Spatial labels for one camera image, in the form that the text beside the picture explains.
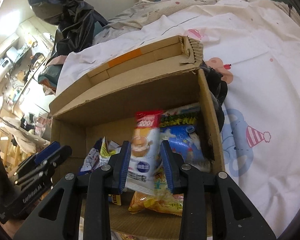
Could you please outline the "yellow chips bag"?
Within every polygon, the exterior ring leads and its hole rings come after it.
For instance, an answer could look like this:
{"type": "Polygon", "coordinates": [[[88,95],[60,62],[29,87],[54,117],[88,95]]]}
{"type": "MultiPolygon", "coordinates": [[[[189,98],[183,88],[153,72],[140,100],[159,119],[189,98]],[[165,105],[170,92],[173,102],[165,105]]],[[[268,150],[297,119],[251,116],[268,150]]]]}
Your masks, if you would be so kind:
{"type": "Polygon", "coordinates": [[[164,168],[158,169],[154,176],[154,195],[135,192],[128,211],[136,214],[145,209],[158,213],[182,216],[183,194],[172,194],[167,186],[164,168]]]}

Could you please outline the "white red milk snack bag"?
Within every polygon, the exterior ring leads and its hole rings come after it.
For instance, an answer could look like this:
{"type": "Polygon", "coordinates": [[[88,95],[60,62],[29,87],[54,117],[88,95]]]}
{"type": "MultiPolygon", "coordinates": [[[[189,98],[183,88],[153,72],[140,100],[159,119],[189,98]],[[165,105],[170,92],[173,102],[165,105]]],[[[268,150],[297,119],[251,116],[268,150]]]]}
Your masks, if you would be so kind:
{"type": "Polygon", "coordinates": [[[154,194],[154,176],[161,166],[159,156],[162,110],[142,111],[135,115],[131,156],[126,187],[147,195],[154,194]]]}

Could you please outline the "dark cloth beside box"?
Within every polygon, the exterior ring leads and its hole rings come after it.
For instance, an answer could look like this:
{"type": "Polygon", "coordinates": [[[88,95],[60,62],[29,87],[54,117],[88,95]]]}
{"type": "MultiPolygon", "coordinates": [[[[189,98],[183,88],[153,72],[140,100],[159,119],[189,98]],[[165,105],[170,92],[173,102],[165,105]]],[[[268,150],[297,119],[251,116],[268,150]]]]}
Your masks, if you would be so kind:
{"type": "Polygon", "coordinates": [[[215,109],[218,127],[219,130],[222,131],[225,120],[222,104],[228,93],[228,85],[222,80],[223,75],[212,67],[209,67],[204,61],[200,64],[200,68],[204,71],[215,109]]]}

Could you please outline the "floral crumpled blanket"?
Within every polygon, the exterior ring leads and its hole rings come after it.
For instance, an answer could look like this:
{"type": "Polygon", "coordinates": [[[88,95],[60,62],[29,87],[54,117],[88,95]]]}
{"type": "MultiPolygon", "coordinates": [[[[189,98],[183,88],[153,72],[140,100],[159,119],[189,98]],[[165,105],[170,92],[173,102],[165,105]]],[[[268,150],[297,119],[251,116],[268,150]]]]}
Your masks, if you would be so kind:
{"type": "Polygon", "coordinates": [[[193,5],[214,5],[219,0],[141,0],[110,19],[108,25],[93,39],[93,45],[115,39],[125,33],[141,30],[161,18],[193,5]]]}

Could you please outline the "black plastic garbage bag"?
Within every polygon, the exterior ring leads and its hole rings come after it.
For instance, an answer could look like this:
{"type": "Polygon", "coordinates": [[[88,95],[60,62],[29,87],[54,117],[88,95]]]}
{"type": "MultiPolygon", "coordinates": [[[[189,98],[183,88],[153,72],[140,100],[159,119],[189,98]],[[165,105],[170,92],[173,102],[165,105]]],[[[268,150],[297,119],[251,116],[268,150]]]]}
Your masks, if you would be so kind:
{"type": "Polygon", "coordinates": [[[28,0],[35,15],[57,26],[51,57],[80,52],[93,43],[95,23],[108,24],[92,5],[84,0],[28,0]]]}

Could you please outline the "white patterned bed sheet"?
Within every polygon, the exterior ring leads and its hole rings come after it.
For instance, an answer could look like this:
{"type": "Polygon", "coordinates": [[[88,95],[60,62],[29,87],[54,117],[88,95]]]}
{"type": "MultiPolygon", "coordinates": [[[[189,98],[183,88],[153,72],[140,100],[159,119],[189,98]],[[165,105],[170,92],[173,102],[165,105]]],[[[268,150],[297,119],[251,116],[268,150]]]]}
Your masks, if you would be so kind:
{"type": "Polygon", "coordinates": [[[57,95],[109,59],[174,35],[202,42],[205,62],[226,77],[225,168],[281,235],[300,210],[300,27],[272,1],[193,5],[71,53],[57,95]]]}

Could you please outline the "brown cardboard box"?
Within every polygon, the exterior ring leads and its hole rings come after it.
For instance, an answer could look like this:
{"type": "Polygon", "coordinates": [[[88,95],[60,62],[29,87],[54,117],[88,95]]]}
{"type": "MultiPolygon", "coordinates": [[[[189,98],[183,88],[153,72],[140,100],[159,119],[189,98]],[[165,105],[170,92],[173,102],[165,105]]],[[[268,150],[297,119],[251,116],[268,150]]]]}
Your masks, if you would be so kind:
{"type": "MultiPolygon", "coordinates": [[[[199,103],[200,138],[212,158],[212,172],[224,170],[217,115],[200,64],[198,40],[174,36],[123,54],[92,70],[50,104],[51,140],[72,149],[53,179],[77,172],[87,152],[100,138],[123,143],[132,138],[140,111],[169,110],[199,103]]],[[[150,239],[206,239],[212,231],[208,198],[191,193],[182,217],[160,213],[133,215],[107,198],[85,197],[81,207],[86,232],[111,230],[150,239]]]]}

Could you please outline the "blue yellow cartoon snack bag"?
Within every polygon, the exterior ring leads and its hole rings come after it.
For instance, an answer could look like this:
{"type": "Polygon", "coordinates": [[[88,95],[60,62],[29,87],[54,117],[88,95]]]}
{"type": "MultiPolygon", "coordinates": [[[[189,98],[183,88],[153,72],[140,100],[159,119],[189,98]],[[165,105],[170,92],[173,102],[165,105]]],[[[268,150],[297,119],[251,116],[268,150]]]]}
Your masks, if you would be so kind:
{"type": "Polygon", "coordinates": [[[121,206],[121,195],[117,195],[117,194],[109,194],[108,195],[108,200],[109,202],[121,206]]]}

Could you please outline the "blue green popcorn snack bag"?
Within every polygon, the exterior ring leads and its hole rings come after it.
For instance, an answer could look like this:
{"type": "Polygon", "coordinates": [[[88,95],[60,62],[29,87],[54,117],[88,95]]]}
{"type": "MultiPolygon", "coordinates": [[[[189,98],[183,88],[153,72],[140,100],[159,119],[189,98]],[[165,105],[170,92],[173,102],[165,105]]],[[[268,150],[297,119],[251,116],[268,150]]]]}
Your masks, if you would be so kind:
{"type": "Polygon", "coordinates": [[[193,103],[165,111],[160,120],[160,139],[169,141],[174,153],[185,163],[202,172],[210,172],[211,164],[202,153],[197,131],[200,105],[193,103]]]}

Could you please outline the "white silver crumpled snack bag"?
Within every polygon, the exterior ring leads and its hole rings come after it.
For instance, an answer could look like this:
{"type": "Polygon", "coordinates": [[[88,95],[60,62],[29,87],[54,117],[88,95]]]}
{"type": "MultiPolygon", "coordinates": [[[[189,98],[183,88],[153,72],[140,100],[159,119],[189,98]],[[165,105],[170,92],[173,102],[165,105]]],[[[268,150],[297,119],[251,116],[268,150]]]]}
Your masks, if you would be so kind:
{"type": "Polygon", "coordinates": [[[88,152],[80,168],[79,175],[91,173],[106,165],[112,155],[118,154],[121,146],[114,141],[107,141],[106,137],[98,139],[88,152]]]}

